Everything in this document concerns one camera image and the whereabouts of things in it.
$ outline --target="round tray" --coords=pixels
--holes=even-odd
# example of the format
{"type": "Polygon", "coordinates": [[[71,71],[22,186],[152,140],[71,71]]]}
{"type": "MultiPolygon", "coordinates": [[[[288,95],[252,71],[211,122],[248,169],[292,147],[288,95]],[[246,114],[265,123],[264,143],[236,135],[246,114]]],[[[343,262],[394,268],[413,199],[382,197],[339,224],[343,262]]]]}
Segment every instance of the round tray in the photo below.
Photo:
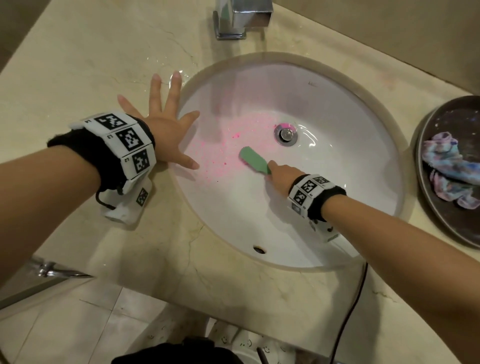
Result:
{"type": "MultiPolygon", "coordinates": [[[[458,140],[458,149],[465,160],[480,162],[480,96],[464,96],[448,101],[425,119],[420,126],[415,153],[420,187],[440,221],[461,240],[480,248],[480,207],[467,210],[455,202],[440,199],[430,184],[432,169],[421,159],[425,140],[441,132],[450,132],[458,140]]],[[[474,188],[473,196],[480,198],[480,187],[474,188]]]]}

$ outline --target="tie-dye cloth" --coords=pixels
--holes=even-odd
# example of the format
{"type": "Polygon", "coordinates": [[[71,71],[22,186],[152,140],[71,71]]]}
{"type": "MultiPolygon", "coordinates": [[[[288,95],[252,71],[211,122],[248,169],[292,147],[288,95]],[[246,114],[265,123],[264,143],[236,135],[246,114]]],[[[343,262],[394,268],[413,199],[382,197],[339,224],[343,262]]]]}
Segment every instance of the tie-dye cloth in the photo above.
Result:
{"type": "Polygon", "coordinates": [[[467,209],[480,206],[480,200],[472,196],[474,185],[480,185],[480,163],[463,160],[458,140],[449,132],[424,141],[422,159],[433,168],[430,182],[438,197],[445,201],[456,200],[459,206],[467,209]]]}

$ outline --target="green spatula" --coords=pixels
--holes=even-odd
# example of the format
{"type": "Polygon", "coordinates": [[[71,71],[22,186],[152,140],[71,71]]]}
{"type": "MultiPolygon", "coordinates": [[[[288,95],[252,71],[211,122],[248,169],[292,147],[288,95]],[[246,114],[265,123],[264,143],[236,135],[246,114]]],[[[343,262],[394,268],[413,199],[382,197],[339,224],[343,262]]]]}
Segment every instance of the green spatula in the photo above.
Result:
{"type": "Polygon", "coordinates": [[[271,174],[270,169],[267,166],[267,162],[257,152],[255,152],[249,146],[244,146],[239,154],[239,157],[247,162],[257,172],[263,174],[271,174]]]}

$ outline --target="white oval sink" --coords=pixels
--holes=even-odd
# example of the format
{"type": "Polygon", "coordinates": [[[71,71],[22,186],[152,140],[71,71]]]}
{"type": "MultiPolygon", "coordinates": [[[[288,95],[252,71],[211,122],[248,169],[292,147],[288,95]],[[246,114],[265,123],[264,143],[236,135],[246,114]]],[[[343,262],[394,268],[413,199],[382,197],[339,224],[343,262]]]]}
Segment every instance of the white oval sink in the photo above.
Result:
{"type": "Polygon", "coordinates": [[[172,171],[199,218],[256,259],[289,268],[334,268],[358,253],[343,237],[320,244],[264,176],[239,160],[244,146],[267,161],[319,173],[388,214],[402,206],[393,140],[358,97],[325,76],[288,63],[233,67],[201,81],[180,115],[196,109],[201,116],[181,148],[201,168],[172,165],[172,171]],[[274,129],[280,123],[296,127],[295,145],[277,143],[274,129]]]}

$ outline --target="person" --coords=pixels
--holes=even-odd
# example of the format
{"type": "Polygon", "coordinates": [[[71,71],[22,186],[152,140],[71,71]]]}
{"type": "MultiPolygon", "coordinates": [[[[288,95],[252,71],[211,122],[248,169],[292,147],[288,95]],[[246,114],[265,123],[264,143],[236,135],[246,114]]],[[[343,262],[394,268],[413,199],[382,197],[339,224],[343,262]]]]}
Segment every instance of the person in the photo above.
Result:
{"type": "MultiPolygon", "coordinates": [[[[179,150],[198,118],[177,120],[181,76],[175,72],[165,107],[160,76],[151,80],[149,114],[123,96],[125,113],[141,119],[155,140],[158,161],[200,166],[179,150]]],[[[285,198],[306,173],[270,161],[271,183],[285,198]]],[[[90,198],[108,176],[65,145],[55,145],[0,165],[0,282],[5,282],[58,225],[90,198]]],[[[480,263],[398,218],[344,194],[324,199],[309,218],[323,218],[359,251],[382,279],[440,336],[463,364],[480,360],[480,263]]]]}

